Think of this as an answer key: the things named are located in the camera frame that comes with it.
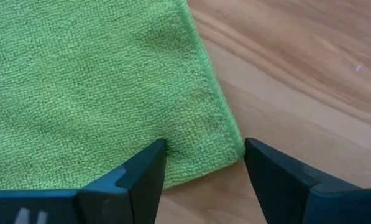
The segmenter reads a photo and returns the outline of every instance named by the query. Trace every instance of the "green microfiber towel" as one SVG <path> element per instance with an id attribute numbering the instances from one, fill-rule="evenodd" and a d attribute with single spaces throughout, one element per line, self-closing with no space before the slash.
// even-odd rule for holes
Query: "green microfiber towel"
<path id="1" fill-rule="evenodd" d="M 244 152 L 185 0 L 0 0 L 0 189 L 82 187 L 158 138 L 165 187 Z"/>

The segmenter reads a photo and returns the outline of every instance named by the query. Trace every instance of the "wooden floor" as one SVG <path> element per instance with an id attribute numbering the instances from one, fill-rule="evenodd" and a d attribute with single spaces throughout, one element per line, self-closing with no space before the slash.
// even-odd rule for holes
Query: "wooden floor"
<path id="1" fill-rule="evenodd" d="M 371 187 L 371 0 L 189 0 L 244 137 Z M 244 165 L 164 193 L 157 223 L 265 223 Z"/>

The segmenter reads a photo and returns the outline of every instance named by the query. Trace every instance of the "wood grain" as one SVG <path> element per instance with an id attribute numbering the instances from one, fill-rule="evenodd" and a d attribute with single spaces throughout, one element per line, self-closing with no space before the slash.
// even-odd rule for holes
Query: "wood grain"
<path id="1" fill-rule="evenodd" d="M 371 187 L 371 0 L 188 0 L 244 137 Z M 157 223 L 265 223 L 243 163 L 164 193 Z"/>

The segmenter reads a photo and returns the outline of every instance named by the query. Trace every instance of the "black plastic part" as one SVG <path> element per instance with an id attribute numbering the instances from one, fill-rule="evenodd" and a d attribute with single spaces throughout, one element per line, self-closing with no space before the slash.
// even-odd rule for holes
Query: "black plastic part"
<path id="1" fill-rule="evenodd" d="M 0 191 L 0 224 L 153 224 L 166 146 L 155 141 L 82 189 Z"/>
<path id="2" fill-rule="evenodd" d="M 371 223 L 371 189 L 321 172 L 258 140 L 245 163 L 268 224 Z"/>

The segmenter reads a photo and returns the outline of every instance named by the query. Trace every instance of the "light wood surface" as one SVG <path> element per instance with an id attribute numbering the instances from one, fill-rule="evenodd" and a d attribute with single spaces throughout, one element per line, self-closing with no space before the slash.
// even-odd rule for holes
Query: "light wood surface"
<path id="1" fill-rule="evenodd" d="M 189 0 L 244 137 L 371 187 L 371 0 Z M 243 163 L 164 193 L 157 223 L 265 223 Z"/>

